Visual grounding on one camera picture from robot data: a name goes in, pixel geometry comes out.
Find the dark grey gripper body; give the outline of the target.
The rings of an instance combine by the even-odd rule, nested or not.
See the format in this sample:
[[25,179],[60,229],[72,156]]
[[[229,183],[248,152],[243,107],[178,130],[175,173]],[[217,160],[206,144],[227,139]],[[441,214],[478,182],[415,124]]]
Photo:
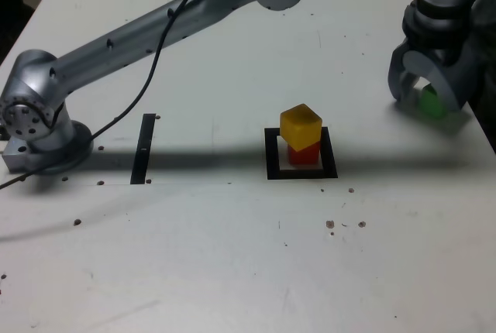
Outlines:
[[406,39],[405,66],[452,66],[460,58],[462,43],[439,39]]

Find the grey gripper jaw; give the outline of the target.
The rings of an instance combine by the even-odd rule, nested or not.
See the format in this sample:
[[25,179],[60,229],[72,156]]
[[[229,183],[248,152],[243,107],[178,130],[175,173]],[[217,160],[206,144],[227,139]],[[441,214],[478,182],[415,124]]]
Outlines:
[[451,64],[443,63],[437,55],[445,52],[428,50],[422,52],[407,39],[402,54],[402,98],[410,97],[419,78],[425,78],[436,95],[450,112],[458,112],[469,101],[479,83],[478,60],[474,48],[465,42],[458,57]]
[[391,95],[396,101],[404,101],[411,89],[419,81],[416,76],[405,69],[403,56],[411,49],[408,40],[405,39],[392,53],[388,70],[387,83]]

